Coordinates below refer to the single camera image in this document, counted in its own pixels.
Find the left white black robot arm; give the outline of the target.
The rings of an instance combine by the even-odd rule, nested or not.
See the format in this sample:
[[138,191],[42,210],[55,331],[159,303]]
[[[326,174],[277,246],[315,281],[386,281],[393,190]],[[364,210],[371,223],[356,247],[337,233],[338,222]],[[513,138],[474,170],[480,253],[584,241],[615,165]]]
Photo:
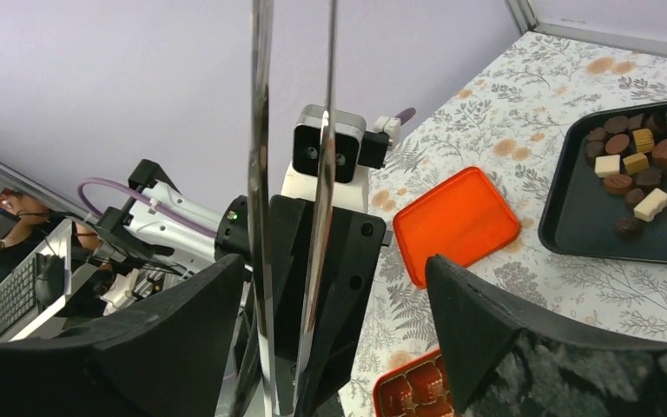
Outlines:
[[[298,354],[294,323],[303,309],[313,230],[314,177],[288,169],[270,202],[274,341],[281,361]],[[359,166],[334,187],[333,217],[316,300],[313,346],[305,372],[304,414],[335,398],[351,378],[373,276],[386,246],[386,225],[368,214],[369,170]],[[162,167],[142,160],[126,186],[124,208],[108,208],[103,236],[127,257],[193,274],[226,255],[250,256],[248,202],[239,196],[223,214],[186,199]]]

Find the white metal tongs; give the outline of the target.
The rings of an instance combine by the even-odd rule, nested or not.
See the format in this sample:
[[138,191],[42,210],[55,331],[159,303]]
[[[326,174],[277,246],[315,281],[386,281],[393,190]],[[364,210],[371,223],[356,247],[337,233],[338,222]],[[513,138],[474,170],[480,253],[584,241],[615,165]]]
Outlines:
[[332,221],[335,165],[334,74],[338,4],[329,4],[325,105],[320,120],[313,210],[268,194],[270,65],[274,4],[252,3],[251,144],[248,235],[258,359],[266,416],[313,416],[329,340],[318,316]]

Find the orange chocolate box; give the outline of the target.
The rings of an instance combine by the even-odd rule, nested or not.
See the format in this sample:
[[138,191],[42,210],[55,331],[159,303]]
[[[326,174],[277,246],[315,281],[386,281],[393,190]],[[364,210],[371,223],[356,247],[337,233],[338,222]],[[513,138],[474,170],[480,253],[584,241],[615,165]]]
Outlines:
[[403,363],[373,387],[374,415],[459,416],[452,405],[445,363],[439,349]]

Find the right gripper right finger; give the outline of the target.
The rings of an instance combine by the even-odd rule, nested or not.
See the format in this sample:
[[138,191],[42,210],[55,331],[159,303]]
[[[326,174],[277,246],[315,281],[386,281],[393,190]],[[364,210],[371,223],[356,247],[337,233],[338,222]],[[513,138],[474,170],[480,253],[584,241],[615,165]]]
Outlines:
[[667,416],[667,342],[553,313],[441,255],[426,280],[457,412]]

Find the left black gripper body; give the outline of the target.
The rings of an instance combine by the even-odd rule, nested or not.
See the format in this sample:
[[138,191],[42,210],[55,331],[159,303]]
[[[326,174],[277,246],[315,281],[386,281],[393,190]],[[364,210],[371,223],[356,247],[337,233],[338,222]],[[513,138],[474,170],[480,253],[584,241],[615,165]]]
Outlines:
[[341,416],[339,390],[351,378],[374,273],[384,245],[385,222],[333,209],[316,309],[314,336],[300,383],[293,382],[314,205],[275,195],[271,199],[274,342],[283,367],[282,409],[293,416]]

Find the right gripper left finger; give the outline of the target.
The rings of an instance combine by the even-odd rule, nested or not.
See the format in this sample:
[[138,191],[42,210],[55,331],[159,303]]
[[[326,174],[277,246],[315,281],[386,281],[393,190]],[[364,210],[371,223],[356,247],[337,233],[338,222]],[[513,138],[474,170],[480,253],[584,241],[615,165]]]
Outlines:
[[184,283],[52,339],[0,343],[0,416],[211,416],[245,264]]

